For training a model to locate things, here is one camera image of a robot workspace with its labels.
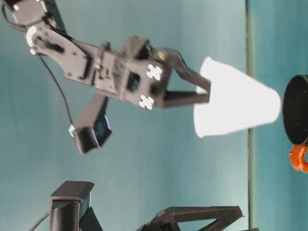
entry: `white marker sticker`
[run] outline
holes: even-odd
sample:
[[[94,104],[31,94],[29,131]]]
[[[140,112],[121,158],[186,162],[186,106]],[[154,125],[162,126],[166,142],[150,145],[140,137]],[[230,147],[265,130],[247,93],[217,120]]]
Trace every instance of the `white marker sticker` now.
[[[149,77],[149,78],[154,78],[158,81],[160,81],[160,76],[162,74],[162,69],[160,69],[160,67],[156,66],[154,67],[152,64],[149,64],[148,66],[149,70],[146,75]]]
[[[147,97],[145,95],[140,96],[139,105],[142,108],[147,108],[149,110],[153,109],[154,100],[151,97]]]

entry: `black bracket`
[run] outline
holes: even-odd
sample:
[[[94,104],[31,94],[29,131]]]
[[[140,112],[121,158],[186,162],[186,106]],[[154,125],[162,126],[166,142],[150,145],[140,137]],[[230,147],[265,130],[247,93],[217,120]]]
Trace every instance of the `black bracket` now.
[[[180,231],[180,222],[208,219],[216,220],[199,231],[222,231],[241,217],[243,214],[238,206],[170,207],[158,212],[151,222],[137,231]]]

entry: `metal bracket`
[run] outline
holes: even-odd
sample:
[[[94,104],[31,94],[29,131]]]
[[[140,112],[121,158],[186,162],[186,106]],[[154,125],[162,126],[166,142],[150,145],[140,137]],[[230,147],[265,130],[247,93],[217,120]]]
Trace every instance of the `metal bracket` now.
[[[32,54],[45,54],[57,62],[70,80],[92,85],[93,79],[85,79],[88,56],[82,49],[64,36],[42,26],[32,26],[26,40]]]

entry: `screw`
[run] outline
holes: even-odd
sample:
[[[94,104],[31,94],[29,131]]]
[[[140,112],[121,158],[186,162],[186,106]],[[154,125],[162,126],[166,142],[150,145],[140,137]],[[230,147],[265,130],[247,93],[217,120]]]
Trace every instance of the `screw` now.
[[[166,58],[166,56],[160,51],[158,53],[158,57],[161,59],[161,60],[164,60]]]
[[[37,53],[35,52],[35,50],[33,50],[33,49],[30,49],[30,53],[32,54],[32,55],[36,55]]]
[[[19,6],[17,6],[16,4],[13,5],[13,8],[17,11],[19,10]]]

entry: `black 3d-printed part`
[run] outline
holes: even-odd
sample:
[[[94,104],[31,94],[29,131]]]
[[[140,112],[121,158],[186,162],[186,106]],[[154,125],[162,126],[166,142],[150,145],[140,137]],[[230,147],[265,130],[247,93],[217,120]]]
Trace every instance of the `black 3d-printed part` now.
[[[85,111],[74,123],[74,140],[81,154],[99,149],[111,134],[105,116],[108,98],[95,94]]]
[[[103,231],[94,214],[93,208],[89,208],[82,219],[80,223],[80,231]]]
[[[157,213],[140,231],[180,231],[179,222],[216,219],[201,231],[222,231],[243,216],[238,206],[170,207]]]
[[[53,194],[53,200],[80,201],[82,204],[92,191],[94,184],[86,181],[65,181]]]

